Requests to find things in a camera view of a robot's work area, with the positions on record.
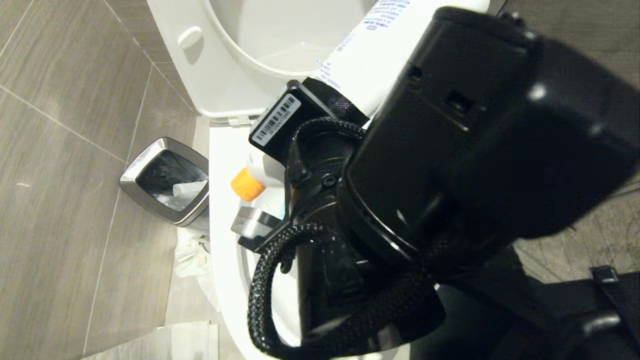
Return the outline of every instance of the barcode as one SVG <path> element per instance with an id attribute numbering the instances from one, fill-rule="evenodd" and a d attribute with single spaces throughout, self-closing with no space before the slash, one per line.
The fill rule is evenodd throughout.
<path id="1" fill-rule="evenodd" d="M 280 101 L 274 111 L 262 122 L 253 136 L 253 141 L 266 145 L 275 133 L 284 125 L 293 113 L 300 107 L 300 101 L 295 96 L 287 94 Z"/>

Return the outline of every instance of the barcode label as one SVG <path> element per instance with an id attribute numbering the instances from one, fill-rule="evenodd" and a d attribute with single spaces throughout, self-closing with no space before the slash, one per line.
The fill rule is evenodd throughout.
<path id="1" fill-rule="evenodd" d="M 262 121 L 262 125 L 253 133 L 251 139 L 262 146 L 267 145 L 273 135 L 275 135 L 284 123 L 289 120 L 291 115 L 296 112 L 300 104 L 300 100 L 296 99 L 295 96 L 291 94 L 285 95 L 267 119 Z"/>

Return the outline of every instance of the stainless steel trash can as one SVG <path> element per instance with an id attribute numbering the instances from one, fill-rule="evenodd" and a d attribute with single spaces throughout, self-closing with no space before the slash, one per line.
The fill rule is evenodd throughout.
<path id="1" fill-rule="evenodd" d="M 209 234 L 209 161 L 189 146 L 154 141 L 131 161 L 120 187 L 163 220 Z"/>

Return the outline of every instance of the orange cap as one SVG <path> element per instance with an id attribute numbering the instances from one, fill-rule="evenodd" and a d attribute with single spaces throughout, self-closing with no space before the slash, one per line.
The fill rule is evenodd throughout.
<path id="1" fill-rule="evenodd" d="M 253 178 L 246 168 L 242 169 L 242 171 L 231 180 L 231 188 L 245 201 L 253 201 L 262 194 L 265 189 L 264 185 Z"/>

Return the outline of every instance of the tile grout line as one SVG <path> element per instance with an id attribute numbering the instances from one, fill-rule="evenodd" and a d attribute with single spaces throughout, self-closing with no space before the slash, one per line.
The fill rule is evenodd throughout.
<path id="1" fill-rule="evenodd" d="M 156 63 L 151 62 L 153 64 L 153 66 L 156 68 L 156 70 L 158 70 L 158 72 L 160 73 L 160 75 L 162 75 L 162 77 L 164 78 L 164 80 L 169 84 L 169 86 L 173 89 L 173 92 L 175 92 L 178 97 L 180 99 L 182 99 L 182 102 L 184 102 L 184 104 L 189 108 L 189 110 L 195 112 L 195 109 L 193 109 L 191 107 L 191 105 L 189 105 L 189 103 L 187 102 L 187 100 L 185 100 L 182 95 L 180 95 L 180 93 L 178 93 L 178 90 L 175 89 L 175 87 L 173 86 L 173 84 L 171 84 L 171 81 L 169 81 L 169 79 L 166 78 L 166 76 L 163 74 L 163 72 L 160 71 L 160 69 L 158 68 L 158 66 L 156 66 Z"/>
<path id="2" fill-rule="evenodd" d="M 108 151 L 107 149 L 101 147 L 100 145 L 96 144 L 95 142 L 87 139 L 86 137 L 84 137 L 83 135 L 81 135 L 80 133 L 78 133 L 77 131 L 73 130 L 72 128 L 62 124 L 60 121 L 54 119 L 52 116 L 50 116 L 49 114 L 47 114 L 46 112 L 40 110 L 39 108 L 37 108 L 35 105 L 31 104 L 30 102 L 28 102 L 27 100 L 19 97 L 16 93 L 12 92 L 11 90 L 5 88 L 4 86 L 0 85 L 0 89 L 6 91 L 7 93 L 9 93 L 11 96 L 15 97 L 16 99 L 22 101 L 24 104 L 26 104 L 27 106 L 29 106 L 30 108 L 34 109 L 35 111 L 39 112 L 40 114 L 44 115 L 47 119 L 55 122 L 57 125 L 60 125 L 61 127 L 64 127 L 65 129 L 69 130 L 71 133 L 73 133 L 74 135 L 76 135 L 77 137 L 79 137 L 80 139 L 92 144 L 93 146 L 97 147 L 98 149 L 106 152 L 107 154 L 113 156 L 114 158 L 122 161 L 123 163 L 126 163 L 126 161 L 124 161 L 123 159 L 119 158 L 118 156 L 116 156 L 115 154 L 113 154 L 112 152 Z"/>
<path id="3" fill-rule="evenodd" d="M 133 135 L 131 136 L 131 144 L 129 144 L 129 152 L 127 153 L 126 164 L 129 163 L 129 158 L 131 157 L 131 150 L 133 149 L 133 141 L 136 139 L 136 133 L 138 132 L 138 123 L 140 123 L 140 115 L 142 114 L 142 107 L 145 105 L 145 99 L 147 98 L 147 91 L 149 90 L 149 83 L 151 81 L 151 73 L 154 70 L 154 64 L 151 63 L 151 67 L 149 67 L 149 75 L 147 76 L 147 85 L 145 85 L 145 92 L 142 93 L 142 101 L 140 102 L 140 109 L 138 110 L 138 116 L 136 117 L 136 127 L 133 128 Z"/>
<path id="4" fill-rule="evenodd" d="M 162 75 L 162 77 L 164 78 L 164 80 L 169 83 L 169 86 L 171 87 L 171 89 L 173 89 L 173 92 L 175 92 L 176 95 L 178 95 L 178 97 L 182 100 L 182 102 L 184 102 L 184 104 L 189 108 L 189 110 L 191 111 L 195 111 L 191 105 L 189 105 L 189 103 L 187 102 L 187 100 L 185 100 L 182 95 L 180 95 L 180 93 L 178 93 L 178 90 L 175 89 L 175 87 L 173 86 L 173 84 L 171 84 L 171 81 L 169 81 L 166 76 L 160 71 L 159 68 L 157 68 L 156 66 L 156 62 L 154 62 L 151 57 L 147 54 L 146 50 L 144 50 L 142 48 L 142 46 L 140 46 L 140 43 L 136 40 L 136 38 L 133 36 L 133 34 L 129 31 L 129 29 L 127 29 L 127 26 L 124 24 L 124 22 L 122 21 L 122 19 L 118 16 L 118 14 L 116 13 L 116 11 L 111 7 L 111 5 L 109 5 L 109 3 L 107 2 L 107 0 L 102 0 L 102 2 L 109 8 L 109 10 L 111 10 L 111 13 L 113 14 L 113 16 L 116 17 L 116 20 L 122 25 L 122 27 L 125 29 L 125 31 L 127 32 L 127 34 L 129 34 L 129 37 L 131 37 L 133 39 L 133 42 L 136 43 L 136 45 L 140 48 L 140 50 L 142 50 L 142 53 L 147 57 L 147 59 L 151 62 L 151 66 L 155 67 L 156 70 L 158 70 L 158 72 L 160 73 L 160 75 Z M 173 61 L 158 61 L 157 63 L 173 63 Z"/>
<path id="5" fill-rule="evenodd" d="M 22 21 L 27 16 L 27 13 L 29 12 L 29 9 L 31 8 L 31 5 L 33 5 L 33 1 L 35 1 L 35 0 L 31 0 L 31 2 L 29 3 L 29 6 L 27 6 L 27 9 L 24 10 L 24 13 L 22 14 L 22 17 L 20 17 L 20 20 L 15 25 L 15 28 L 11 32 L 11 35 L 9 35 L 9 37 L 6 39 L 6 43 L 4 43 L 4 46 L 2 47 L 2 50 L 0 50 L 0 58 L 4 54 L 4 50 L 6 50 L 6 48 L 9 46 L 9 43 L 13 39 L 13 36 L 14 36 L 15 32 L 18 31 L 18 28 L 20 27 L 20 24 L 22 24 Z"/>
<path id="6" fill-rule="evenodd" d="M 104 258 L 107 254 L 107 246 L 109 245 L 109 238 L 111 237 L 111 229 L 113 228 L 113 220 L 116 217 L 116 209 L 118 209 L 118 201 L 120 200 L 120 192 L 122 190 L 118 188 L 118 195 L 116 195 L 116 203 L 113 206 L 113 213 L 111 214 L 111 222 L 109 223 L 109 231 L 107 232 L 107 241 L 104 243 L 104 250 L 102 250 L 102 259 L 100 260 L 100 270 L 98 271 L 98 279 L 95 281 L 95 290 L 93 291 L 93 300 L 91 302 L 91 311 L 89 312 L 89 321 L 86 324 L 86 336 L 84 337 L 84 346 L 82 349 L 82 357 L 86 354 L 86 345 L 89 341 L 89 329 L 91 327 L 91 319 L 93 317 L 93 308 L 95 306 L 95 299 L 98 295 L 98 285 L 100 284 L 100 276 L 102 275 L 102 266 L 104 265 Z"/>

